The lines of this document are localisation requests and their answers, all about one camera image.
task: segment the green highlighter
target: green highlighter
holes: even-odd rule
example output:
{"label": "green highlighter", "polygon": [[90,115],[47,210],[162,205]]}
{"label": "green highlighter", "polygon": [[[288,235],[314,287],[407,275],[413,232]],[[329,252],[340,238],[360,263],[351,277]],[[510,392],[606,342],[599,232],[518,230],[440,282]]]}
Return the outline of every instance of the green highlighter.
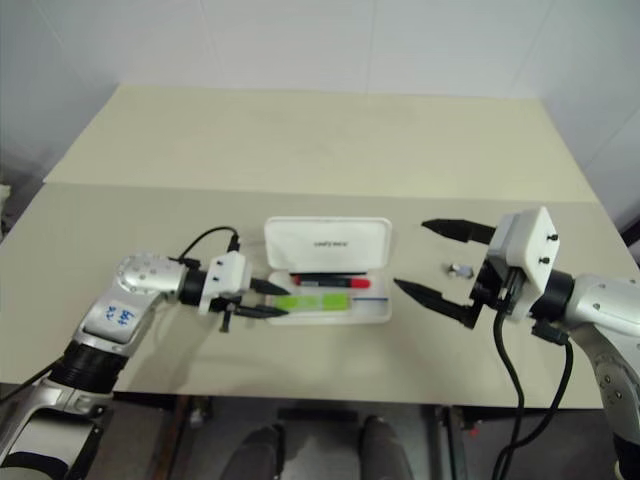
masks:
{"label": "green highlighter", "polygon": [[286,295],[273,297],[272,306],[294,312],[342,312],[351,308],[348,293]]}

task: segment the label on robot arm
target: label on robot arm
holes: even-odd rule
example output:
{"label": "label on robot arm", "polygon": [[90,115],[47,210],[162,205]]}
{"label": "label on robot arm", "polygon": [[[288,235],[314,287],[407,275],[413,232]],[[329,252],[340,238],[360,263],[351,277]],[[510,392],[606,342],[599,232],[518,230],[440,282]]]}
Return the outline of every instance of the label on robot arm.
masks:
{"label": "label on robot arm", "polygon": [[127,343],[140,321],[140,311],[126,303],[111,300],[97,306],[84,330],[105,340]]}

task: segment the black cable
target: black cable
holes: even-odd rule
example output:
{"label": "black cable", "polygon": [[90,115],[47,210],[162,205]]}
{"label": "black cable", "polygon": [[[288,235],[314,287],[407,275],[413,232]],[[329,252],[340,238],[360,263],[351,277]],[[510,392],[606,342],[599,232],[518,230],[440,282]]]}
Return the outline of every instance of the black cable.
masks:
{"label": "black cable", "polygon": [[[498,350],[498,355],[500,356],[504,367],[507,369],[509,377],[511,378],[511,382],[516,389],[516,394],[518,395],[516,417],[513,422],[511,440],[509,442],[509,444],[512,445],[518,440],[518,435],[520,434],[520,425],[522,424],[522,416],[524,415],[524,392],[522,390],[522,386],[520,385],[518,374],[513,367],[513,364],[511,363],[511,359],[509,358],[506,349],[504,348],[504,340],[502,338],[502,326],[504,324],[504,318],[504,312],[499,311],[496,314],[495,320],[493,322],[493,339],[496,344],[496,349]],[[491,478],[493,480],[502,480],[506,477],[507,472],[509,471],[509,466],[511,465],[513,452],[514,450],[509,449],[503,457],[498,456],[498,458],[496,459],[496,463],[493,466],[493,474],[491,475]]]}
{"label": "black cable", "polygon": [[553,416],[558,411],[558,407],[560,406],[560,402],[562,401],[564,392],[567,390],[567,385],[569,384],[569,379],[571,378],[571,371],[573,369],[573,347],[571,346],[571,343],[569,341],[567,341],[564,347],[565,347],[564,370],[562,372],[562,377],[560,378],[560,383],[558,384],[558,390],[556,391],[556,394],[553,397],[553,401],[551,402],[551,405],[549,406],[547,413],[545,413],[544,417],[542,418],[538,426],[535,429],[533,429],[531,433],[529,433],[526,437],[504,447],[500,451],[500,454],[498,455],[498,462],[502,461],[501,458],[507,455],[507,452],[509,450],[513,451],[520,447],[524,447],[525,445],[528,445],[529,443],[533,442],[536,438],[538,438],[542,434],[542,432],[544,432],[544,430],[549,426],[549,423],[551,423]]}
{"label": "black cable", "polygon": [[9,392],[3,398],[0,398],[0,407],[2,405],[4,405],[5,403],[7,403],[9,400],[11,400],[14,396],[16,396],[22,390],[24,390],[25,388],[30,386],[33,382],[35,382],[35,381],[39,380],[40,378],[44,377],[47,373],[49,373],[53,369],[53,367],[55,367],[56,363],[58,363],[61,360],[62,360],[62,357],[58,358],[55,362],[51,363],[50,365],[47,365],[45,368],[43,368],[38,373],[36,373],[32,377],[30,377],[28,380],[26,380],[20,386],[16,387],[14,390]]}
{"label": "black cable", "polygon": [[211,228],[211,229],[207,230],[206,232],[203,232],[200,235],[198,235],[198,237],[196,237],[196,239],[193,242],[191,242],[187,248],[184,249],[184,252],[182,252],[180,255],[178,255],[177,260],[178,261],[183,260],[187,256],[187,254],[191,251],[191,249],[193,247],[195,247],[200,242],[200,240],[202,240],[204,237],[206,237],[207,235],[210,235],[210,234],[212,234],[214,232],[219,232],[219,231],[222,231],[222,230],[226,230],[228,232],[233,233],[232,244],[229,246],[230,249],[231,249],[232,245],[236,245],[237,244],[238,231],[233,227],[229,227],[229,226],[223,225],[221,227]]}

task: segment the white wall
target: white wall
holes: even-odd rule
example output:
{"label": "white wall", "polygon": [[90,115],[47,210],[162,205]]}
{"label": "white wall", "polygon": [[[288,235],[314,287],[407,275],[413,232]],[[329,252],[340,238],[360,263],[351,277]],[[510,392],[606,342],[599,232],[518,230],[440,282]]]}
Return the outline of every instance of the white wall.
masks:
{"label": "white wall", "polygon": [[640,214],[638,0],[0,0],[26,199],[118,82],[544,100],[618,226]]}

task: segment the marker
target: marker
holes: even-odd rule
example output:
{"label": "marker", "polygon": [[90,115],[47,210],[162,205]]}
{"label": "marker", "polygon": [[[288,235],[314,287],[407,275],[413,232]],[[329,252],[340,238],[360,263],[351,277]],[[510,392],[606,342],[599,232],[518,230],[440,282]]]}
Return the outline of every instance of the marker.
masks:
{"label": "marker", "polygon": [[291,277],[293,283],[301,287],[341,287],[341,288],[369,288],[371,281],[367,278],[349,277],[314,277],[294,275]]}

